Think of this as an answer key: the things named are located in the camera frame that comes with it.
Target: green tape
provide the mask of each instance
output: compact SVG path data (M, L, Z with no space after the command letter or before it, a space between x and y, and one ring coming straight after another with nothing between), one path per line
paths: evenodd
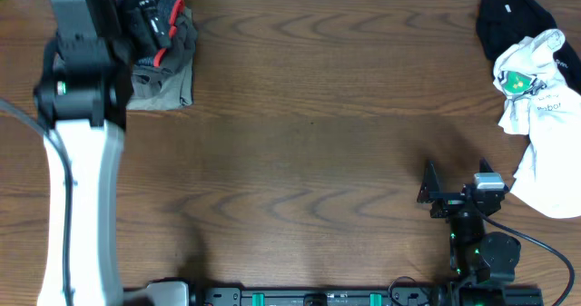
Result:
M369 304L370 306L381 306L383 302L383 297L380 293L371 293L369 296Z
M264 293L252 294L252 306L264 306Z

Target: wire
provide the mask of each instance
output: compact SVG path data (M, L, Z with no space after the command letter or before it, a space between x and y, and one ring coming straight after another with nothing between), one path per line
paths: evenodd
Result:
M19 109L13 104L10 104L5 99L0 98L0 110L11 114L20 122L31 127L36 133L44 137L56 150L64 169L64 229L63 229L63 294L64 301L67 306L73 305L73 292L71 290L71 271L70 271L70 246L71 246L71 206L73 203L73 172L71 171L71 164L64 145L58 136L54 133L51 136L37 121L23 110Z
M565 290L563 291L563 293L561 293L561 295L559 296L559 298L555 301L555 303L553 303L553 306L557 306L560 305L566 298L566 296L571 292L571 289L573 289L573 284L575 283L575 269L573 268L573 264L571 264L571 262L567 259L567 257L565 257L565 255L563 255L562 253L560 253L559 251L557 251L556 249L554 249L553 247L547 245L544 242L538 241L537 239L527 236L526 234L522 233L522 232L518 232L514 229L508 228L505 225L502 225L498 222L495 222L494 220L491 220L490 218L488 218L482 211L480 211L478 209L478 207L476 206L476 203L472 200L472 204L474 205L474 208L476 209L476 211L478 212L478 215L480 215L480 217L496 226L499 229L502 229L508 233L512 233L514 235L516 235L519 238L522 238L526 241L532 242L535 245L542 247L544 249L546 249L547 251L555 254L556 257L558 257L561 261L563 261L563 263L566 265L566 267L569 269L569 282L567 283Z
M402 305L402 304L400 304L398 301L396 301L396 300L394 300L394 299L393 299L393 297L391 296L391 288L393 287L393 285L394 285L394 284L396 284L396 282L397 282L397 281L400 281L400 280L402 280L402 279L408 279L408 280L410 280L410 281L413 281L414 283L418 283L417 281L415 281L415 280L414 280L414 278L412 278L412 277L409 277L409 276L406 276L406 275L403 275L403 276L400 276L400 277L398 277L396 280L394 280L394 281L393 281L393 282L392 282L392 283L389 285L389 288L388 288L388 297L391 299L391 301L392 301L393 303L395 303L395 304L396 304L396 305L398 305L398 306L403 306L403 305ZM423 294L426 296L426 299L428 299L428 302L426 302L426 303L423 303L423 304L420 304L419 306L429 305L429 293L427 293L427 292L426 292L426 291L425 291L423 288L421 288L421 287L418 287L418 289L419 289L419 290L420 290L420 291L421 291L421 292L422 292L422 293L423 293Z

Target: wooden table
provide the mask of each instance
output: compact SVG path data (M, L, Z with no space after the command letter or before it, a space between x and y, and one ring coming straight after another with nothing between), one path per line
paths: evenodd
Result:
M581 0L537 0L581 51ZM475 34L479 0L186 0L196 105L130 112L118 182L125 286L181 275L246 286L387 286L450 275L448 226L416 204L424 162L450 191L486 157L508 183L527 146ZM34 111L55 25L47 0L0 4L0 95ZM41 139L0 120L0 303L33 304L45 264ZM579 266L581 219L513 195L494 218ZM555 256L522 242L517 282L547 304ZM567 305L581 303L573 290Z

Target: wooden tabletop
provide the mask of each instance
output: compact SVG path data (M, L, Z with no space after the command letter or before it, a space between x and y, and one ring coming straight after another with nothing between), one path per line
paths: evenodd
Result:
M537 0L581 51L581 0ZM527 146L475 34L479 0L186 0L200 29L193 107L129 112L117 186L125 286L180 275L251 286L438 281L449 228L416 204L431 159L459 191L486 157L507 183ZM55 24L0 4L0 95L33 113ZM0 303L34 304L48 231L41 139L0 119ZM581 265L581 219L509 194L493 218ZM517 283L546 303L567 270L521 241ZM581 304L574 289L567 305Z

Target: gray cloth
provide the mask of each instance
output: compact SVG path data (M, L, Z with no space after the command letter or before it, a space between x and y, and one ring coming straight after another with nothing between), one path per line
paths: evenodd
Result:
M175 26L172 47L166 51L159 67L133 67L134 94L127 104L128 110L173 110L193 103L192 58L198 33L193 26L192 10L184 8Z

